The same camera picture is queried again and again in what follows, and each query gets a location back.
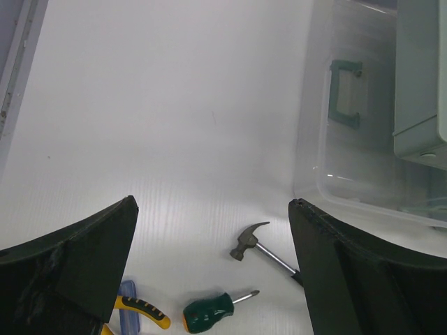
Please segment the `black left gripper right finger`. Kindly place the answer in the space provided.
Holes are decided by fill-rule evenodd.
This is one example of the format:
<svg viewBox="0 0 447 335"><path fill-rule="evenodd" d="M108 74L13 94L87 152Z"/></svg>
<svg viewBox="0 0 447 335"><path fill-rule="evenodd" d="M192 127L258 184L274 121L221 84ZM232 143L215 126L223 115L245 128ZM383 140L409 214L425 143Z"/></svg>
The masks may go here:
<svg viewBox="0 0 447 335"><path fill-rule="evenodd" d="M315 334L445 334L446 260L398 246L303 199L288 205Z"/></svg>

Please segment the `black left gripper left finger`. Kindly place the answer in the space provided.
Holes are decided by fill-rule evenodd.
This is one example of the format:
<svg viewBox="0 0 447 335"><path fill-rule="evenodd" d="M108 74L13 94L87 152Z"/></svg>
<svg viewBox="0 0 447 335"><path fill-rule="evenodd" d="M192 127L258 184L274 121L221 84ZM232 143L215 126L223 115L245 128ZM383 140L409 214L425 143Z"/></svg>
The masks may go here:
<svg viewBox="0 0 447 335"><path fill-rule="evenodd" d="M112 315L137 219L129 195L1 250L1 333L100 334Z"/></svg>

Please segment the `yellow handled pliers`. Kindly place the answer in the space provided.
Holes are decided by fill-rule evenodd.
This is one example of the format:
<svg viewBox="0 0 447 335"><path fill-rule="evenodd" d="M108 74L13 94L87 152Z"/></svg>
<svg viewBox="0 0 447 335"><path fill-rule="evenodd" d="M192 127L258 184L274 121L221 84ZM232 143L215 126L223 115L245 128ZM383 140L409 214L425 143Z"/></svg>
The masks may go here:
<svg viewBox="0 0 447 335"><path fill-rule="evenodd" d="M141 315L161 329L171 326L171 320L166 314L142 299L118 295L114 309L119 310L120 334L139 334Z"/></svg>

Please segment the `green handled hammer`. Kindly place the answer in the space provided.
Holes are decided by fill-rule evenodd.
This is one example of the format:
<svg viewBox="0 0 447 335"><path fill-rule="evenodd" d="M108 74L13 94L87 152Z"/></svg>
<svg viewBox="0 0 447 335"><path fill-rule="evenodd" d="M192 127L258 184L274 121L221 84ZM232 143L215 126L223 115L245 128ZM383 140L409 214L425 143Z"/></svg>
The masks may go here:
<svg viewBox="0 0 447 335"><path fill-rule="evenodd" d="M237 246L230 251L230 256L237 260L242 261L244 254L249 249L257 250L260 254L271 260L277 266L281 267L288 275L299 285L303 286L302 274L299 269L293 268L287 262L282 260L278 255L273 253L270 249L265 247L259 242L259 239L255 236L256 229L263 225L268 225L270 222L261 222L248 226L245 228L239 237L237 238Z"/></svg>

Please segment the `green handled short screwdriver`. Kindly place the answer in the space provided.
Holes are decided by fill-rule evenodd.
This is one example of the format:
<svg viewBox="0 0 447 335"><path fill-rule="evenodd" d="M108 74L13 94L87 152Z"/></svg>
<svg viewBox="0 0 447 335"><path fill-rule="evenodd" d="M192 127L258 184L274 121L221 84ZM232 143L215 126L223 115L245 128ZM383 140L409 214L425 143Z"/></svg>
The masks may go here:
<svg viewBox="0 0 447 335"><path fill-rule="evenodd" d="M183 309L182 322L184 328L190 334L206 332L223 318L232 316L236 304L251 299L259 293L259 290L253 290L246 295L233 299L225 292L216 297L195 300Z"/></svg>

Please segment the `green plastic tool box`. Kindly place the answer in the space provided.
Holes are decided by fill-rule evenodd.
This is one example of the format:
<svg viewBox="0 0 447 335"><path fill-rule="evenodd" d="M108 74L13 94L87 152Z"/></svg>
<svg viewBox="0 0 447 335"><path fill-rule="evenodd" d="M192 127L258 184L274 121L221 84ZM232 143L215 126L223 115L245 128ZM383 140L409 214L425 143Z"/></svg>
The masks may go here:
<svg viewBox="0 0 447 335"><path fill-rule="evenodd" d="M294 194L341 217L446 226L446 2L316 1Z"/></svg>

